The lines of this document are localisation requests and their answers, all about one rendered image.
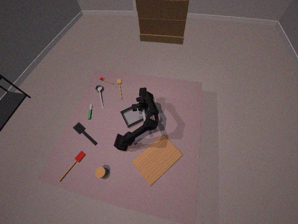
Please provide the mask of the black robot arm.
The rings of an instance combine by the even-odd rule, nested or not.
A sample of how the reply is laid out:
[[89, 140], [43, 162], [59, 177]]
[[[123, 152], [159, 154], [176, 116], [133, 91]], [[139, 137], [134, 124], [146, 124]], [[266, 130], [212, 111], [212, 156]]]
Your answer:
[[[137, 102], [140, 104], [145, 104], [147, 101], [147, 104], [150, 108], [150, 113], [146, 116], [146, 120], [144, 121], [143, 125], [136, 129], [133, 132], [127, 132], [125, 135], [121, 138], [118, 138], [118, 146], [131, 146], [131, 144], [135, 141], [135, 138], [140, 136], [146, 131], [154, 130], [156, 129], [158, 125], [158, 114], [159, 111], [153, 101], [153, 94], [148, 92], [146, 88], [140, 88], [139, 89], [139, 97], [136, 98]], [[151, 115], [154, 115], [155, 120], [150, 119]]]

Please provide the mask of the wooden board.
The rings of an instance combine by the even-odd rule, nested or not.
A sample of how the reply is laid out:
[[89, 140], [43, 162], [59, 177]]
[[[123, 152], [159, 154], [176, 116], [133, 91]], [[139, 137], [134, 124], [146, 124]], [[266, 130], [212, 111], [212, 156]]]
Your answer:
[[163, 134], [131, 162], [151, 186], [182, 155]]

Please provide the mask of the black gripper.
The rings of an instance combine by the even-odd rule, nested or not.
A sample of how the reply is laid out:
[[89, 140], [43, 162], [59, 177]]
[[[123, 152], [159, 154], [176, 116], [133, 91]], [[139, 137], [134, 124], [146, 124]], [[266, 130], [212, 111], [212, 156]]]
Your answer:
[[144, 110], [146, 111], [148, 109], [148, 104], [147, 103], [145, 103], [145, 104], [139, 103], [139, 105], [132, 104], [133, 111], [137, 111], [137, 108], [138, 108], [138, 111], [142, 111], [142, 108], [144, 108]]

